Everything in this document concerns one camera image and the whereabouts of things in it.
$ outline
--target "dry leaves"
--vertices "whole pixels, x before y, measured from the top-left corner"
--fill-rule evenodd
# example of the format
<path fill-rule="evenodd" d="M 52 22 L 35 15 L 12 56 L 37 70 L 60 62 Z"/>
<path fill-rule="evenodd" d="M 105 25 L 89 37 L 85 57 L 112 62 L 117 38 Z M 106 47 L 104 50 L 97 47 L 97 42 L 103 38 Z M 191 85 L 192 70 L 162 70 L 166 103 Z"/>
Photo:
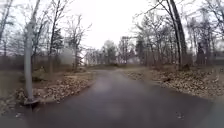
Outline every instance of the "dry leaves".
<path fill-rule="evenodd" d="M 190 70 L 190 71 L 124 71 L 134 80 L 154 80 L 162 82 L 161 86 L 177 91 L 197 95 L 207 99 L 215 99 L 224 94 L 224 85 L 217 80 L 217 74 L 213 71 Z"/>
<path fill-rule="evenodd" d="M 91 85 L 92 79 L 92 73 L 63 74 L 57 80 L 42 82 L 41 84 L 44 84 L 44 86 L 34 87 L 33 93 L 43 103 L 59 101 L 67 96 L 79 94 Z M 24 89 L 17 90 L 16 99 L 23 101 L 24 98 Z"/>

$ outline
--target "leafless tree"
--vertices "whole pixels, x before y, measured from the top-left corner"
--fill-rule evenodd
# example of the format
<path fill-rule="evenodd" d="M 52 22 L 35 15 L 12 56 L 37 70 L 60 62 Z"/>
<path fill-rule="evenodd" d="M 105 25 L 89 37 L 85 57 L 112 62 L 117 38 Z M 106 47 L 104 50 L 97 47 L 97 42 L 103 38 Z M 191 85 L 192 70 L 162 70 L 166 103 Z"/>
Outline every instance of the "leafless tree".
<path fill-rule="evenodd" d="M 2 12 L 2 19 L 0 21 L 0 42 L 2 40 L 2 35 L 5 30 L 6 24 L 12 24 L 12 22 L 8 22 L 8 17 L 10 13 L 10 9 L 12 7 L 12 3 L 14 0 L 7 0 L 6 4 L 4 5 L 4 9 Z"/>
<path fill-rule="evenodd" d="M 51 39 L 50 39 L 50 48 L 49 48 L 49 71 L 50 73 L 53 72 L 53 45 L 54 45 L 54 38 L 55 38 L 55 32 L 56 27 L 59 22 L 59 20 L 63 17 L 63 12 L 66 8 L 66 6 L 70 3 L 69 0 L 52 0 L 52 6 L 53 6 L 53 23 L 52 23 L 52 29 L 51 29 Z"/>
<path fill-rule="evenodd" d="M 80 47 L 80 43 L 83 39 L 83 36 L 85 34 L 86 31 L 88 31 L 88 29 L 91 27 L 91 25 L 89 25 L 87 28 L 83 28 L 83 26 L 81 25 L 82 22 L 82 15 L 78 15 L 77 18 L 76 17 L 72 17 L 71 19 L 69 19 L 68 21 L 68 34 L 69 34 L 69 41 L 68 44 L 70 47 L 72 47 L 73 51 L 74 51 L 74 63 L 73 63 L 73 68 L 74 71 L 77 71 L 77 67 L 79 64 L 79 53 L 81 52 Z"/>
<path fill-rule="evenodd" d="M 33 102 L 33 90 L 32 90 L 32 74 L 31 74 L 31 49 L 32 49 L 32 37 L 33 37 L 33 28 L 36 23 L 36 14 L 40 0 L 37 0 L 34 11 L 31 15 L 30 23 L 27 25 L 27 42 L 25 42 L 25 78 L 26 78 L 26 90 L 28 94 L 28 102 Z"/>

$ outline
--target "forest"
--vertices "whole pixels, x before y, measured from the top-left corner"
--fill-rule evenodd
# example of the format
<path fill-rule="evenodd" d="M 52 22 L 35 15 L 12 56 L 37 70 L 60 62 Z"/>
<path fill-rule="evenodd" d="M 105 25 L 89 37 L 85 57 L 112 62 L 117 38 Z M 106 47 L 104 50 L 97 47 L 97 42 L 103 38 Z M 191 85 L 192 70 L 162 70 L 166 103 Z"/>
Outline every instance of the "forest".
<path fill-rule="evenodd" d="M 0 2 L 0 81 L 6 83 L 0 86 L 0 113 L 15 99 L 52 102 L 78 95 L 98 68 L 206 99 L 224 94 L 224 1 L 201 0 L 190 14 L 184 7 L 196 0 L 149 1 L 147 10 L 133 15 L 130 34 L 120 35 L 119 42 L 105 40 L 100 49 L 83 44 L 92 24 L 68 13 L 72 2 Z"/>

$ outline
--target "paved path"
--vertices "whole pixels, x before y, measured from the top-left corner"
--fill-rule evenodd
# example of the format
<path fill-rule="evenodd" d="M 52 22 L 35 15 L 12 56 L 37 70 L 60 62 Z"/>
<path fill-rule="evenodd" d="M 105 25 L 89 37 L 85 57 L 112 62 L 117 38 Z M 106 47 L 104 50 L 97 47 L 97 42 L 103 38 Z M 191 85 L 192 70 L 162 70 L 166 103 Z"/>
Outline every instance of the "paved path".
<path fill-rule="evenodd" d="M 21 118 L 0 118 L 2 128 L 223 128 L 222 105 L 146 86 L 100 71 L 94 86 L 60 104 Z"/>

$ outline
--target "gray sky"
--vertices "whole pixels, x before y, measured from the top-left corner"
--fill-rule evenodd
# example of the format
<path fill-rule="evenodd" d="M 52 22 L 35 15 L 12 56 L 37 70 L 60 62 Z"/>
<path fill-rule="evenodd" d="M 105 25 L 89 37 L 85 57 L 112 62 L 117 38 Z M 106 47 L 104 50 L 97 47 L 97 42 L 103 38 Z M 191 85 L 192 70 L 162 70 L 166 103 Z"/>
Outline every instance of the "gray sky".
<path fill-rule="evenodd" d="M 15 4 L 24 4 L 29 3 L 29 1 L 33 4 L 36 2 L 36 0 L 15 0 L 14 2 Z M 193 5 L 186 5 L 183 9 L 187 13 L 191 13 L 197 10 L 202 1 L 196 0 Z M 81 43 L 95 48 L 101 48 L 108 39 L 113 40 L 117 44 L 121 36 L 130 35 L 131 28 L 134 26 L 132 22 L 133 16 L 151 8 L 149 2 L 152 2 L 152 0 L 74 0 L 68 6 L 67 10 L 69 11 L 66 11 L 66 15 L 82 14 L 83 26 L 87 27 L 92 24 L 92 27 L 86 33 L 87 36 Z M 46 3 L 45 0 L 41 0 L 40 9 L 44 8 Z M 24 22 L 24 16 L 21 12 L 16 15 L 16 19 L 18 22 Z"/>

